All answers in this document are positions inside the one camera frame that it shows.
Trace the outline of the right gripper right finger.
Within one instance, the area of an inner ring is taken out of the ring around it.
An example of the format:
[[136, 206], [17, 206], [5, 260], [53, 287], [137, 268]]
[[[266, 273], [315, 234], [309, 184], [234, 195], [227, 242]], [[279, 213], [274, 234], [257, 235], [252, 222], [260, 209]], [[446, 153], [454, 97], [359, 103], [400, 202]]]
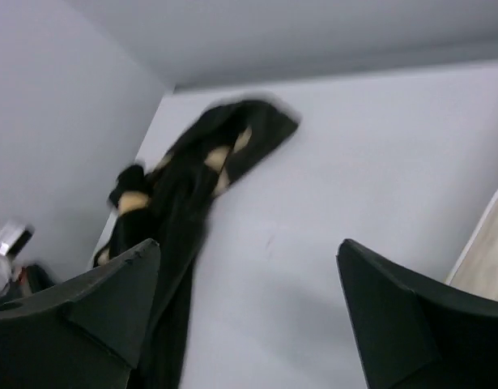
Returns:
[[498, 388], [498, 301], [346, 239], [338, 272], [369, 388]]

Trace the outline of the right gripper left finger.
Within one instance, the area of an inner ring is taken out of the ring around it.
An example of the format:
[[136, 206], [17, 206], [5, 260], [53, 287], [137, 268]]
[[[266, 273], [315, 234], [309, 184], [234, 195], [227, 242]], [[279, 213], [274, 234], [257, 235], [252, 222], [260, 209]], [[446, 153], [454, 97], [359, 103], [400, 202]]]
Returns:
[[125, 388], [160, 268], [147, 240], [64, 283], [0, 305], [0, 388]]

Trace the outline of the cream yellow pillow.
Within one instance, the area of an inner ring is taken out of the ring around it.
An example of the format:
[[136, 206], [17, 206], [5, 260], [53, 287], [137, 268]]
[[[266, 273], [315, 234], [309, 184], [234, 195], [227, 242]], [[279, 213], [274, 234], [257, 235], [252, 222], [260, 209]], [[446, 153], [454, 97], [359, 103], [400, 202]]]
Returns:
[[445, 283], [464, 292], [498, 301], [498, 189]]

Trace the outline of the black floral pillowcase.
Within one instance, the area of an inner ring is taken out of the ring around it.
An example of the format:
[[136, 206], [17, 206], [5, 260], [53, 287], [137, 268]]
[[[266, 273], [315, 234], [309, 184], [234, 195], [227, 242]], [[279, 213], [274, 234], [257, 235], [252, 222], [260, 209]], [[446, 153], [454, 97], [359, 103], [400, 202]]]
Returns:
[[278, 100], [211, 106], [150, 171], [132, 164], [109, 202], [117, 213], [99, 267], [147, 239], [160, 248], [160, 270], [131, 388], [180, 385], [188, 339], [194, 267], [214, 201], [298, 129], [299, 115]]

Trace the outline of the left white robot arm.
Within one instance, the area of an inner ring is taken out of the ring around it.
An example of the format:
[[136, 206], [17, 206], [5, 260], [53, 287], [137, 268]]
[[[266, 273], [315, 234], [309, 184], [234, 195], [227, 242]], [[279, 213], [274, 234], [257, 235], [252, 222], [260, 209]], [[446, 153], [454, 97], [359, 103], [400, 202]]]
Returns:
[[56, 282], [39, 264], [17, 264], [19, 253], [29, 243], [34, 228], [19, 220], [0, 223], [0, 306], [53, 287]]

